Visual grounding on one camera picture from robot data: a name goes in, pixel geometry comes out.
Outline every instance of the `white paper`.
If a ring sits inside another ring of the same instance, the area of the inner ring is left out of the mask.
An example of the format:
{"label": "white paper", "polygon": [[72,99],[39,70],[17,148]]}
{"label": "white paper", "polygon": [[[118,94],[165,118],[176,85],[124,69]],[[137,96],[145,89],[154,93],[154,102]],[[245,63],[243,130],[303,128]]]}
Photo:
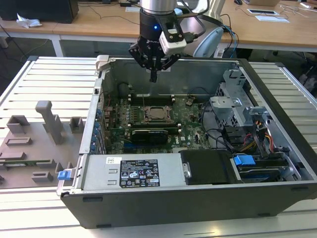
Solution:
{"label": "white paper", "polygon": [[179,6],[183,6],[184,4],[182,3],[182,2],[177,2],[177,5],[179,5]]}
{"label": "white paper", "polygon": [[140,11],[140,7],[137,7],[137,6],[127,6],[125,8],[125,11],[126,12],[139,12]]}
{"label": "white paper", "polygon": [[42,26],[42,24],[40,23],[40,21],[38,19],[27,19],[24,18],[22,16],[20,16],[19,14],[17,14],[18,19],[16,20],[16,23],[18,23],[19,26],[25,27],[25,28],[30,28],[30,27],[35,27],[35,26]]}
{"label": "white paper", "polygon": [[259,21],[289,22],[287,19],[274,16],[256,16]]}

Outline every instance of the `gray 3d printed part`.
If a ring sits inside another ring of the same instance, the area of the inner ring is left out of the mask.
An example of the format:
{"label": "gray 3d printed part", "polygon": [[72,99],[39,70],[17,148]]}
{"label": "gray 3d printed part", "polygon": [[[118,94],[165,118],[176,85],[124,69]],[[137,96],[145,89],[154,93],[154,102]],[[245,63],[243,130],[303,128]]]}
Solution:
{"label": "gray 3d printed part", "polygon": [[56,169],[55,169],[55,174],[58,174],[58,172],[64,170],[63,166],[61,165],[60,162],[57,163]]}
{"label": "gray 3d printed part", "polygon": [[55,168],[56,167],[56,162],[51,159],[49,162],[37,162],[36,165],[43,169],[43,168]]}
{"label": "gray 3d printed part", "polygon": [[[60,121],[59,115],[53,115],[53,117],[54,117],[54,120],[55,120],[55,124],[57,125],[57,128],[61,132],[63,130],[63,124]],[[45,131],[47,133],[50,132],[45,123],[43,123],[43,127],[44,127],[44,129],[45,129]]]}
{"label": "gray 3d printed part", "polygon": [[8,167],[5,164],[0,164],[0,170],[8,170]]}
{"label": "gray 3d printed part", "polygon": [[51,108],[51,101],[39,101],[35,107],[35,110],[42,114],[47,130],[50,132],[55,144],[59,145],[62,143],[60,126],[56,123]]}
{"label": "gray 3d printed part", "polygon": [[29,125],[25,116],[11,116],[6,124],[12,134],[25,133],[23,126]]}
{"label": "gray 3d printed part", "polygon": [[4,142],[7,146],[32,144],[30,137],[7,138]]}
{"label": "gray 3d printed part", "polygon": [[32,180],[34,182],[52,182],[53,176],[50,174],[50,172],[33,172],[32,173]]}
{"label": "gray 3d printed part", "polygon": [[1,153],[0,160],[24,160],[26,154],[24,152]]}
{"label": "gray 3d printed part", "polygon": [[69,127],[71,133],[83,133],[84,132],[84,122],[81,117],[72,117],[69,121]]}

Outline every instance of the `wooden desk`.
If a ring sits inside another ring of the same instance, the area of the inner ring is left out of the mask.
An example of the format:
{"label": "wooden desk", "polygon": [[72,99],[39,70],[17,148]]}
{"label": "wooden desk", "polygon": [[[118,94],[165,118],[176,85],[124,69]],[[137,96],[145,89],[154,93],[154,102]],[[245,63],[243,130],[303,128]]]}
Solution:
{"label": "wooden desk", "polygon": [[[298,6],[304,8],[299,2],[280,1],[282,4]],[[241,44],[263,45],[273,47],[298,47],[312,48],[306,51],[316,50],[317,48],[317,12],[300,10],[300,14],[283,12],[279,16],[288,18],[289,23],[259,21],[250,14],[247,9],[274,10],[281,13],[283,9],[281,4],[276,7],[254,6],[243,4],[238,6],[233,1],[226,1],[221,14],[229,14],[231,18],[232,29],[240,38]],[[229,24],[226,16],[222,17],[225,24]],[[223,37],[223,41],[230,41],[229,34]]]}
{"label": "wooden desk", "polygon": [[[294,1],[281,1],[281,3],[303,8]],[[79,5],[78,15],[72,24],[44,22],[42,27],[30,29],[22,28],[14,21],[0,21],[0,24],[12,37],[52,40],[56,55],[59,57],[63,56],[60,40],[136,42],[139,36],[138,13],[126,12],[125,8],[119,5],[90,5],[90,7],[89,4],[79,3]],[[278,16],[288,17],[289,23],[264,22],[254,16],[247,16],[247,14],[251,15],[247,11],[248,8],[274,9],[280,13],[282,11],[280,5],[267,7],[244,3],[239,6],[233,0],[227,0],[221,14],[230,15],[232,29],[240,38],[239,48],[317,52],[317,12],[299,11],[307,17],[289,12]],[[226,16],[222,19],[224,24],[229,25]],[[0,36],[5,36],[1,29]],[[218,48],[226,48],[230,40],[230,35],[225,33]]]}

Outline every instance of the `computer case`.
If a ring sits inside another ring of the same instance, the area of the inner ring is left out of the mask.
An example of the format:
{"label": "computer case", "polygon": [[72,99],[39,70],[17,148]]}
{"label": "computer case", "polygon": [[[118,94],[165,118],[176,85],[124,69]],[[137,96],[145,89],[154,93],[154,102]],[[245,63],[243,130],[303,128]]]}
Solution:
{"label": "computer case", "polygon": [[78,4],[77,0],[0,0],[3,20],[16,20],[17,13],[28,19],[72,23],[78,13]]}

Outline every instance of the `warning label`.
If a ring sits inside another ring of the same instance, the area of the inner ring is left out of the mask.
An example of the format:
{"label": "warning label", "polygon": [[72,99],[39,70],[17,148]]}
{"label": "warning label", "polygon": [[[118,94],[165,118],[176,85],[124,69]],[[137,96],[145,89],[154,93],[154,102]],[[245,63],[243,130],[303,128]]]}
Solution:
{"label": "warning label", "polygon": [[119,185],[121,188],[159,186],[158,160],[122,160]]}

